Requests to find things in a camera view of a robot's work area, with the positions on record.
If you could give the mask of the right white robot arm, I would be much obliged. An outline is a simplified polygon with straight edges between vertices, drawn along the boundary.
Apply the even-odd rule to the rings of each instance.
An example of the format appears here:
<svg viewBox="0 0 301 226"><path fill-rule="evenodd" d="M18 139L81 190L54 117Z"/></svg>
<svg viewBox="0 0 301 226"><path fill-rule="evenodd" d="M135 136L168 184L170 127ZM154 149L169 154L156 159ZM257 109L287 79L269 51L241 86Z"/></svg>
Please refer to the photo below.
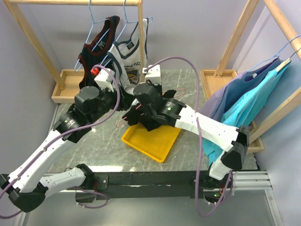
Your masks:
<svg viewBox="0 0 301 226"><path fill-rule="evenodd" d="M221 184L224 176L231 170L242 169L249 146L247 127L237 128L217 122L195 112L183 102L163 97L154 85L149 83L136 86L134 96L148 119L200 135L222 149L222 153L211 164L209 174L206 176L206 182L210 187Z"/></svg>

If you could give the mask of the yellow plastic tray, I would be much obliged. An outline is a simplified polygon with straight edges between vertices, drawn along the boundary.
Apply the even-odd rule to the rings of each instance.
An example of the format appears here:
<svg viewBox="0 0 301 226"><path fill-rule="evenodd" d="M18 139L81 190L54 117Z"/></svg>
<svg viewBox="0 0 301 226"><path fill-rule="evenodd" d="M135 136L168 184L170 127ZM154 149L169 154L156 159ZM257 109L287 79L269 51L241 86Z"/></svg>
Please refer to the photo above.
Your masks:
<svg viewBox="0 0 301 226"><path fill-rule="evenodd" d="M142 124L138 123L130 126L125 131L121 140L151 159L163 163L180 131L181 129L168 125L147 131Z"/></svg>

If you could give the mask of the white grey basketball jersey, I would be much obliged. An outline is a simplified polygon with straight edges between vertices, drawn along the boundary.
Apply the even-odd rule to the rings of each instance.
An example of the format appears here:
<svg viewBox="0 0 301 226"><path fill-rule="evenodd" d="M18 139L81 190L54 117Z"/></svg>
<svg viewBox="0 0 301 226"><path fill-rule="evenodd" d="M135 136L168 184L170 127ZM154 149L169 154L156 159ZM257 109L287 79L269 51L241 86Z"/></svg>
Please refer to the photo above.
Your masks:
<svg viewBox="0 0 301 226"><path fill-rule="evenodd" d="M139 45L139 28L135 26L130 39L122 42L113 42L107 55L113 63L115 79L125 92L133 94L134 88L141 82L141 67L145 67L148 59L147 37L149 20L143 19L143 49L144 64L141 64Z"/></svg>

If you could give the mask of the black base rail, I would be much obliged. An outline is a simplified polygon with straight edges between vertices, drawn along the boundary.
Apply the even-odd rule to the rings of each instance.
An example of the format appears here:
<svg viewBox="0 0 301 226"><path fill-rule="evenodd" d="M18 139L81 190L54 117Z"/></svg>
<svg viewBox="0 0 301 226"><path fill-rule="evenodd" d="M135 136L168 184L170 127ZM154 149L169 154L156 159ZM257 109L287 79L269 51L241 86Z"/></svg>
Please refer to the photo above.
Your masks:
<svg viewBox="0 0 301 226"><path fill-rule="evenodd" d="M195 197L196 171L96 172L81 186L108 198Z"/></svg>

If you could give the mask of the turquoise shirt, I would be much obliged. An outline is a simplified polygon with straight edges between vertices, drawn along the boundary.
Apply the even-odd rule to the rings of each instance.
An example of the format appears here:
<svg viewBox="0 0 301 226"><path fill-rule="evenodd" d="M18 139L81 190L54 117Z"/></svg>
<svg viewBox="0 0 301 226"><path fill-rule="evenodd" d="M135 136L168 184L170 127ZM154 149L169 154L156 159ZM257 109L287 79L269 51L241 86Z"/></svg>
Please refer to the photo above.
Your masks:
<svg viewBox="0 0 301 226"><path fill-rule="evenodd" d="M248 126L266 105L269 95L287 68L288 66L284 67L280 72L277 72L275 68L269 71L260 84L246 92L222 115L220 122L237 128L242 125Z"/></svg>

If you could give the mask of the right wooden clothes rack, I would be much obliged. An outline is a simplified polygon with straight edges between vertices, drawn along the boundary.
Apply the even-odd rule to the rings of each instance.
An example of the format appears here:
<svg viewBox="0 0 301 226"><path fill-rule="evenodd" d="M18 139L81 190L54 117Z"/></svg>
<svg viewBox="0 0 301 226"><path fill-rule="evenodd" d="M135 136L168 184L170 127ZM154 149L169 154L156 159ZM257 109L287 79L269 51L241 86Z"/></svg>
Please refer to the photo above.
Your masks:
<svg viewBox="0 0 301 226"><path fill-rule="evenodd" d="M285 15L273 0L265 0L265 6L278 24L279 28L287 38L291 41L292 48L297 51L298 57L301 49L301 39L297 37L296 31L293 29ZM237 22L234 32L230 41L223 53L223 56L216 69L203 69L200 72L200 78L203 85L203 92L205 100L219 90L222 86L226 85L237 76L234 69L226 69L227 63L230 60L251 16L258 5L257 0L247 1L242 14ZM281 119L287 116L292 110L301 104L301 89L298 88L293 92L282 104L279 105L259 126L255 122L251 123L252 131L250 136L249 153L259 153L264 150L264 145L261 140L261 135L278 123Z"/></svg>

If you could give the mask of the purple shirt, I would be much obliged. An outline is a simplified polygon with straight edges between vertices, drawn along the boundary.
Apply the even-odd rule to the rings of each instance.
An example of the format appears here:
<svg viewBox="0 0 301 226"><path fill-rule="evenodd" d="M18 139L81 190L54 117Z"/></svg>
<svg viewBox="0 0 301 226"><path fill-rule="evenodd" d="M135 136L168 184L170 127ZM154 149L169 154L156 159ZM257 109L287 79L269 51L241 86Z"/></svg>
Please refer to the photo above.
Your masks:
<svg viewBox="0 0 301 226"><path fill-rule="evenodd" d="M281 59L276 58L259 69L240 73L227 85L211 95L199 112L211 119L221 121L222 115L226 111L228 111L246 92L260 84L268 72L279 66L282 62Z"/></svg>

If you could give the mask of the navy maroon basketball jersey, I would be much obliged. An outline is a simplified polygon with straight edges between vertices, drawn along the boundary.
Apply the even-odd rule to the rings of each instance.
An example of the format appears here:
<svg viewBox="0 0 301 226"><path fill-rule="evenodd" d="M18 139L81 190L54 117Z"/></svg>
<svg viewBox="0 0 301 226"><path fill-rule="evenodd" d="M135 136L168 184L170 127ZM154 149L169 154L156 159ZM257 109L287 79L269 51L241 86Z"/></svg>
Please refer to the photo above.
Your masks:
<svg viewBox="0 0 301 226"><path fill-rule="evenodd" d="M119 24L119 16L111 16L106 18L102 30L96 35L90 44L84 44L81 53L78 56L80 64L84 68L84 77L79 83L79 88L85 86L95 86L95 76L91 74L94 65L101 64L106 68L112 69L112 62L107 56L107 52L111 49L115 41L116 29Z"/></svg>

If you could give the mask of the wooden hanger on right rack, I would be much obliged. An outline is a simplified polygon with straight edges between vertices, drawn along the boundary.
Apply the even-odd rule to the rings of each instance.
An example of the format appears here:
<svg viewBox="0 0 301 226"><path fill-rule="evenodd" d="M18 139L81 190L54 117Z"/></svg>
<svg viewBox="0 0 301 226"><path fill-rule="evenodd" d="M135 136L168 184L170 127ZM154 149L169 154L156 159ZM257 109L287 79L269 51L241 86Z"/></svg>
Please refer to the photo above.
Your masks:
<svg viewBox="0 0 301 226"><path fill-rule="evenodd" d="M277 72L280 72L284 67L286 67L287 65L289 65L291 63L291 59L288 58L285 61L283 61L280 65L278 65L275 70Z"/></svg>

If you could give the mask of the blue hanger on right rack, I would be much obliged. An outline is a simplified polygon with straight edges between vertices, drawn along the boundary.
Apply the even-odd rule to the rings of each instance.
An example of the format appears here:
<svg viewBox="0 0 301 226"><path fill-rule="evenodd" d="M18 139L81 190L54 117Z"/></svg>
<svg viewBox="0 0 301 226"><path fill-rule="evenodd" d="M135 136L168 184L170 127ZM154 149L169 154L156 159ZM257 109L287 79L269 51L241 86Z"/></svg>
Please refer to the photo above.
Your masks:
<svg viewBox="0 0 301 226"><path fill-rule="evenodd" d="M268 59L265 59L265 60L263 60L263 61L257 63L257 64L254 65L253 67L249 68L249 69L247 70L247 72L253 70L253 69L256 68L257 66L261 65L262 63L265 63L265 62L267 62L267 61L270 61L270 60L272 60L272 59L274 59L274 58L279 58L279 54L281 53L281 51L283 51L287 45L291 44L293 40L295 40L295 39L297 39L297 38L299 38L299 37L300 37L300 35L296 35L295 37L293 37L292 39L290 39L290 40L289 40L289 41L288 41L288 42L287 42L287 43L286 43L286 44L285 44L285 45L284 45L284 46L283 46L276 54L274 54L272 57L270 57L270 58L268 58Z"/></svg>

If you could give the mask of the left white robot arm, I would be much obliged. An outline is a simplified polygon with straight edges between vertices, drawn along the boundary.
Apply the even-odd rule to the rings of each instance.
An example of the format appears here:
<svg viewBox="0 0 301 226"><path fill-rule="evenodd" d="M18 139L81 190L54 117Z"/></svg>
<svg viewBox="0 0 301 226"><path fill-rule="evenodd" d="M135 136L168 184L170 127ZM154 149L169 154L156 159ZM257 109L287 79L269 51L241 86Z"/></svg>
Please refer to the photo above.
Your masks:
<svg viewBox="0 0 301 226"><path fill-rule="evenodd" d="M37 150L15 171L1 174L0 187L10 201L28 213L64 189L93 188L95 174L85 164L79 164L68 172L47 178L43 176L58 157L91 130L96 121L103 122L103 115L121 110L122 97L121 87L113 90L94 86L82 88Z"/></svg>

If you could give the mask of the black tank top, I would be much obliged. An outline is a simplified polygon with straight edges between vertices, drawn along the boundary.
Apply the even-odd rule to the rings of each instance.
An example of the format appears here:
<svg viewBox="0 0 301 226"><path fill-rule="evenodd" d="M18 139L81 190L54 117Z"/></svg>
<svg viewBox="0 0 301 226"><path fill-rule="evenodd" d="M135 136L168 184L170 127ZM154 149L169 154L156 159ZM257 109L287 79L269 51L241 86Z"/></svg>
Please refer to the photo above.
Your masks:
<svg viewBox="0 0 301 226"><path fill-rule="evenodd" d="M156 89L158 92L162 93L162 89ZM174 104L172 99L174 95L176 94L176 90L170 89L167 90L167 92L162 93L162 96L164 98L168 98L167 104ZM126 121L128 125L133 126L138 123L141 123L147 131L152 131L154 129L159 128L162 125L170 125L172 127L175 126L175 122L178 119L178 116L174 112L169 112L168 110L163 108L162 113L164 113L165 116L167 116L167 120L152 120L148 119L146 116L144 116L144 113L140 107L140 103L137 103L136 105L132 106L130 110L122 116L122 120Z"/></svg>

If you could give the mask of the left wooden clothes rack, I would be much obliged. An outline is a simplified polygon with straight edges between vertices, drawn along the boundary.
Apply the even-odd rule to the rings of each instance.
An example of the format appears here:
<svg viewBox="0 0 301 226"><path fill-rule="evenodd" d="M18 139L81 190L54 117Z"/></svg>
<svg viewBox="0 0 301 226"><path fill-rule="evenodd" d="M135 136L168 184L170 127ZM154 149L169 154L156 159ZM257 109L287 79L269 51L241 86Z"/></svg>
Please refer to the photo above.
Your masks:
<svg viewBox="0 0 301 226"><path fill-rule="evenodd" d="M72 103L74 101L74 96L79 91L77 83L84 72L82 70L75 72L72 69L57 70L18 4L137 6L141 68L144 66L145 41L143 40L143 1L141 0L5 0L3 2L54 78L56 85L51 96L54 103Z"/></svg>

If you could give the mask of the wooden clothes rack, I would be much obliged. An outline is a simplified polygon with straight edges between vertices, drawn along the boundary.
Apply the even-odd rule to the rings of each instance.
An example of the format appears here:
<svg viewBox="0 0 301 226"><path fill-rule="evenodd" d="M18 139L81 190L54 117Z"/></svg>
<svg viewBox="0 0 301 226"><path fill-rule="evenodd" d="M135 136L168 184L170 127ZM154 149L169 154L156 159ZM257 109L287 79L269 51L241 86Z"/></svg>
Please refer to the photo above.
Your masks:
<svg viewBox="0 0 301 226"><path fill-rule="evenodd" d="M273 0L265 0L265 6L278 24L279 28L287 38L291 41L292 48L297 51L298 57L301 49L301 39L297 37L296 31L293 29L285 15ZM200 78L203 85L203 92L205 100L219 90L222 86L226 85L237 76L234 69L226 69L227 63L230 60L251 16L258 5L257 0L247 1L242 14L237 22L234 32L230 41L223 53L223 56L216 69L203 69L200 72ZM259 126L255 122L251 123L252 131L250 136L249 153L259 153L264 150L264 145L261 140L261 135L278 123L281 119L287 116L292 110L301 104L301 89L298 88L293 92L282 104L279 105Z"/></svg>
<svg viewBox="0 0 301 226"><path fill-rule="evenodd" d="M51 96L54 103L72 103L74 101L74 96L79 91L77 83L84 72L82 70L75 72L72 69L57 70L18 4L137 6L141 68L144 66L145 41L143 40L143 1L141 0L5 0L3 2L54 78L56 85Z"/></svg>

